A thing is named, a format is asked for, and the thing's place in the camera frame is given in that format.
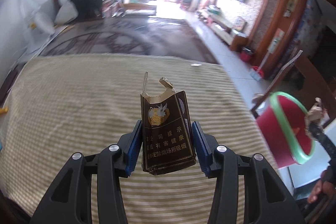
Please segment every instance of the white pillow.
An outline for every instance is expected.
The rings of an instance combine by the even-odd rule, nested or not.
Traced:
[[[50,19],[50,17],[45,14],[44,12],[36,12],[34,15],[34,22],[36,24],[36,27],[44,33],[47,34],[54,34],[55,28],[54,28],[54,23]]]
[[[58,25],[63,25],[71,20],[74,20],[78,16],[78,11],[75,5],[69,0],[59,9],[55,23]]]

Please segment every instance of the bed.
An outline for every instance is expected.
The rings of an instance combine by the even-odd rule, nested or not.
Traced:
[[[99,153],[131,132],[141,117],[143,75],[147,92],[162,93],[162,76],[185,90],[190,117],[235,153],[261,153],[276,164],[251,113],[220,65],[176,57],[76,54],[36,57],[15,81],[1,117],[0,187],[29,215],[68,158]],[[207,223],[215,180],[199,164],[160,176],[135,171],[121,180],[129,223]],[[244,181],[239,180],[237,223],[243,222]],[[92,218],[98,223],[96,189]]]

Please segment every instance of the person's hand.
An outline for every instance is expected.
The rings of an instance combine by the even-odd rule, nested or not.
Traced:
[[[321,174],[322,178],[325,175],[325,173],[326,173],[326,170],[322,172]],[[322,180],[319,180],[314,186],[313,190],[311,191],[307,199],[307,202],[314,203],[317,200],[317,197],[321,192],[325,193],[329,198],[332,198],[333,195],[336,193],[335,186],[328,181],[325,181],[322,183]]]

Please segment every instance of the wooden chair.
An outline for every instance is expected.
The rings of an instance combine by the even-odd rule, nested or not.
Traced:
[[[322,103],[328,110],[328,115],[330,117],[323,127],[326,127],[336,118],[335,96],[332,94],[322,75],[318,72],[310,60],[302,54],[302,52],[302,50],[299,50],[298,53],[281,68],[272,83],[268,86],[265,95],[257,100],[255,106],[251,109],[255,118],[259,116],[256,112],[257,108],[267,99],[269,94],[275,89],[277,84],[283,80],[293,66],[295,66],[305,77],[303,88],[295,94],[295,97],[307,109],[310,109],[313,106],[316,97],[321,98]]]
[[[324,127],[326,127],[336,118],[335,96],[322,75],[305,55],[298,58],[295,67],[305,77],[302,89],[299,90],[295,96],[307,109],[313,106],[315,97],[321,98],[330,118],[324,124]]]

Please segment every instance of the yellow object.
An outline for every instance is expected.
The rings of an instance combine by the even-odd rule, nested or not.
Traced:
[[[34,29],[37,27],[37,25],[36,25],[35,22],[32,22],[32,23],[30,23],[29,27],[30,27],[32,30],[34,30]]]
[[[5,114],[8,112],[8,107],[0,108],[0,114]]]

